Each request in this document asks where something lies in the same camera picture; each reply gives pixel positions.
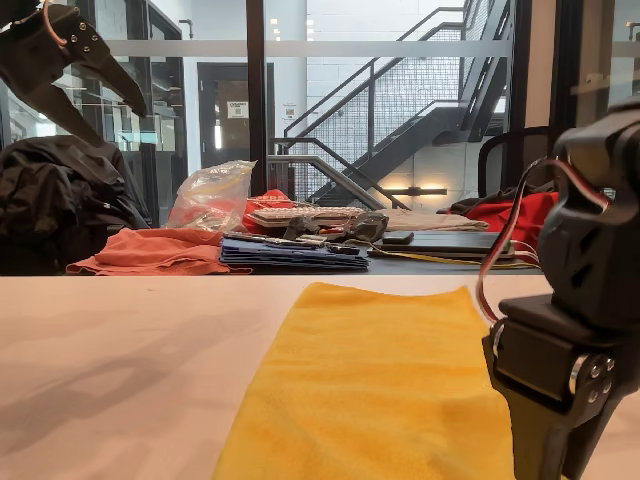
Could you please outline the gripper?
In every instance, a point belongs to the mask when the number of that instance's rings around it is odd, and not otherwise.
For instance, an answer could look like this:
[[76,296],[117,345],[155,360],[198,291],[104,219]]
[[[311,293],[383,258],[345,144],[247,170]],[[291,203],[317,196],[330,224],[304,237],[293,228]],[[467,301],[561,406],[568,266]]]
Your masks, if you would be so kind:
[[32,109],[93,147],[104,140],[62,89],[53,85],[71,64],[88,69],[139,117],[143,94],[77,7],[59,2],[1,3],[1,79]]
[[618,406],[618,323],[556,294],[506,299],[500,310],[491,370],[509,406],[515,478],[580,479]]

